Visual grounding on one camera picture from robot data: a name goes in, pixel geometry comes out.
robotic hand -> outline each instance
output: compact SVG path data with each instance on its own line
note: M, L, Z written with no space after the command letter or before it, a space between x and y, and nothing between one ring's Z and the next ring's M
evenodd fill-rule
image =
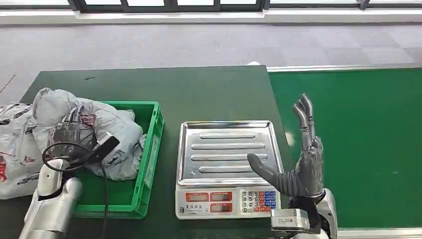
M253 171L289 198L288 209L271 210L274 231L289 237L337 239L337 214L334 196L323 188L321 139L315 136L314 113L310 99L302 94L293 105L302 131L302 153L296 167L279 173L255 154L247 158Z

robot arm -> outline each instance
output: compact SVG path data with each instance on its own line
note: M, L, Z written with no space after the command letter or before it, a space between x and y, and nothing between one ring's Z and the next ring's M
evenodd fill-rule
M58 169L70 166L63 159L53 159L49 163ZM81 191L79 179L63 178L63 172L43 165L19 239L62 239Z
M302 132L302 152L296 167L279 173L255 154L247 158L253 171L289 196L289 208L271 210L274 231L290 237L337 239L337 215L331 191L323 188L321 139L315 136L314 113L310 99L302 94L293 105Z
M66 142L59 142L47 147L43 158L50 147L58 145L64 148L64 144ZM69 172L86 164L101 163L118 144L119 141L109 134L93 151L87 151L80 158L59 156L48 161L43 159L45 164L39 174L22 181L24 183L38 178L37 189L25 215L25 225L19 239L63 239L73 208L82 192L81 181Z

robotic thumb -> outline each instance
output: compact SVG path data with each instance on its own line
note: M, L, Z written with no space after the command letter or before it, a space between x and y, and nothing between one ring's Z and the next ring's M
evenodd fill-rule
M257 173L261 178L265 181L269 182L275 188L276 186L276 174L277 171L273 168L269 167L268 165L261 162L261 160L256 156L254 153L249 153L247 155L249 165L251 166L252 170Z

white scale body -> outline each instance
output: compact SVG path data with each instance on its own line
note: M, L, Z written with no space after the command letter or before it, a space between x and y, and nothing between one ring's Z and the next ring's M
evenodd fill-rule
M180 220L266 218L280 193L249 166L246 155L283 172L269 121L185 122L179 141L176 216Z

